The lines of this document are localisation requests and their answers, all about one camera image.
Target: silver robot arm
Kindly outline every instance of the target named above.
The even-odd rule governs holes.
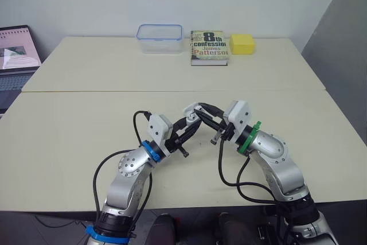
[[[261,166],[277,201],[289,208],[286,223],[300,244],[335,244],[338,242],[324,215],[317,211],[300,168],[293,162],[282,139],[247,126],[251,111],[247,102],[233,102],[223,114],[227,125],[233,124],[230,142],[239,145],[239,153],[250,156]]]
[[[134,237],[135,218],[143,187],[151,171],[176,150],[184,157],[189,153],[182,147],[200,126],[201,121],[188,123],[182,118],[172,124],[164,115],[149,116],[147,132],[152,141],[128,152],[118,164],[118,170],[107,192],[101,214],[94,226],[87,227],[87,245],[127,244]]]

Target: laptop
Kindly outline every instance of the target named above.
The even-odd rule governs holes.
[[[0,116],[40,65],[27,25],[0,28]]]

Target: green ring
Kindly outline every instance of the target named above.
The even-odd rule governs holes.
[[[246,149],[249,146],[249,144],[252,143],[253,139],[255,138],[255,134],[260,129],[260,125],[261,125],[261,122],[258,121],[253,126],[253,128],[252,128],[252,130],[250,132],[250,135],[247,137],[246,141],[243,143],[243,145],[241,146],[241,148],[238,150],[239,153],[244,154],[244,152],[246,151]]]

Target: laptop keyboard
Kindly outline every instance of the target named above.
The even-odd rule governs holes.
[[[0,76],[0,91],[21,90],[31,76]]]

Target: book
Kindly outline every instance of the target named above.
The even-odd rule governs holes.
[[[191,65],[227,65],[229,53],[222,31],[191,31]]]

